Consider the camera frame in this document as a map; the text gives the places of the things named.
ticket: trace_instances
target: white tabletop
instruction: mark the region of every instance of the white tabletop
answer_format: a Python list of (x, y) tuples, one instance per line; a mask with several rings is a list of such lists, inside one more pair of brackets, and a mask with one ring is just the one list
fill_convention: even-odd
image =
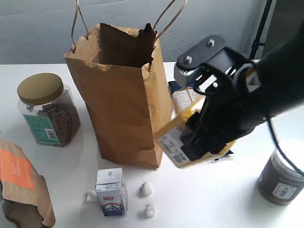
[[(165, 63), (165, 68), (167, 79), (173, 80), (173, 63)], [(61, 76), (71, 87), (79, 111), (81, 128), (64, 148), (37, 144), (17, 108), (19, 83), (42, 72)], [(124, 217), (105, 217), (98, 203), (85, 203), (86, 192), (94, 189), (97, 169), (121, 166), (101, 159), (85, 103), (67, 66), (0, 65), (0, 104), (0, 138), (21, 146), (39, 174), (45, 176), (56, 228), (285, 228), (303, 223), (303, 192), (282, 207), (268, 202), (257, 189), (257, 178), (274, 148), (265, 124), (238, 140), (230, 160), (178, 169), (164, 155), (155, 171), (122, 166), (129, 210)], [(276, 118), (279, 139), (304, 140), (303, 116), (301, 107)], [(152, 182), (154, 192), (141, 198), (138, 191), (145, 181)], [(156, 206), (154, 218), (142, 213), (149, 202)], [(0, 227), (14, 225), (0, 213)]]

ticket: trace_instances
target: gold lid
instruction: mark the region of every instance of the gold lid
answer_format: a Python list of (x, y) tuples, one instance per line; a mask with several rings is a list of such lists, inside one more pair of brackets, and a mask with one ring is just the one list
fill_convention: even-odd
[(17, 89), (20, 100), (27, 105), (44, 105), (56, 100), (64, 89), (61, 78), (52, 73), (28, 77)]

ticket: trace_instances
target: kraft paper pouch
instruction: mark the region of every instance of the kraft paper pouch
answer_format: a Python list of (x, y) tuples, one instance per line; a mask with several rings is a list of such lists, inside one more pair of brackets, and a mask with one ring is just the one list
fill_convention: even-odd
[(172, 115), (158, 39), (164, 31), (158, 34), (150, 24), (139, 30), (101, 23), (64, 55), (104, 159), (151, 168), (161, 163), (162, 149), (153, 134)]
[(5, 217), (18, 228), (52, 227), (55, 215), (43, 176), (21, 147), (0, 139), (0, 184)]
[(186, 121), (196, 112), (202, 109), (205, 101), (205, 96), (198, 98), (188, 109), (179, 114), (170, 123), (160, 129), (156, 134), (158, 144), (164, 150), (166, 155), (174, 163), (176, 167), (184, 167), (188, 165), (193, 165), (198, 162), (203, 162), (207, 160), (218, 159), (228, 153), (230, 148), (233, 146), (235, 141), (230, 142), (226, 147), (221, 150), (218, 154), (212, 154), (210, 152), (206, 153), (201, 159), (196, 161), (190, 161), (188, 157), (181, 150), (183, 145), (180, 140), (182, 131), (186, 128)]

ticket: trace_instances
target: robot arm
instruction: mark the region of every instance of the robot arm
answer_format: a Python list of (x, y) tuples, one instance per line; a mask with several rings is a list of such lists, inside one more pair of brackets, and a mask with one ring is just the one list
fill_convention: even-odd
[[(202, 92), (199, 86), (214, 76)], [(218, 153), (268, 118), (304, 103), (304, 23), (299, 33), (258, 63), (210, 36), (181, 55), (174, 69), (180, 86), (194, 83), (206, 96), (200, 113), (186, 122), (181, 149), (191, 160)]]

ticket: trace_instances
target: tin can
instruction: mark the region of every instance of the tin can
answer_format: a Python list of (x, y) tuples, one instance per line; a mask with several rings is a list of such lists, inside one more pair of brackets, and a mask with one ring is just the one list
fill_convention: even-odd
[[(288, 139), (282, 141), (280, 147), (288, 159), (300, 170), (304, 170), (304, 142)], [(287, 163), (278, 149), (275, 149), (257, 183), (267, 200), (278, 205), (288, 205), (304, 188), (304, 177)]]

